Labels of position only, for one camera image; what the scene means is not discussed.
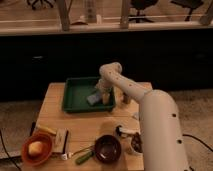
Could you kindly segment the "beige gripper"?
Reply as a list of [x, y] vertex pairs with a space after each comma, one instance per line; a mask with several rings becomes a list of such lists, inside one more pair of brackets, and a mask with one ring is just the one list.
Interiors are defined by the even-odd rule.
[[110, 99], [110, 93], [112, 90], [112, 84], [104, 79], [99, 79], [95, 88], [100, 91], [102, 97], [102, 103], [107, 105]]

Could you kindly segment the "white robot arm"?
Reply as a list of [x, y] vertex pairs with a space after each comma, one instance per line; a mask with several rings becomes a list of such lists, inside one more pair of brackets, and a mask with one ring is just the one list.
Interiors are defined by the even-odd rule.
[[174, 99], [167, 92], [147, 88], [121, 72], [122, 66], [118, 62], [102, 65], [97, 88], [106, 92], [116, 86], [138, 103], [144, 171], [189, 171]]

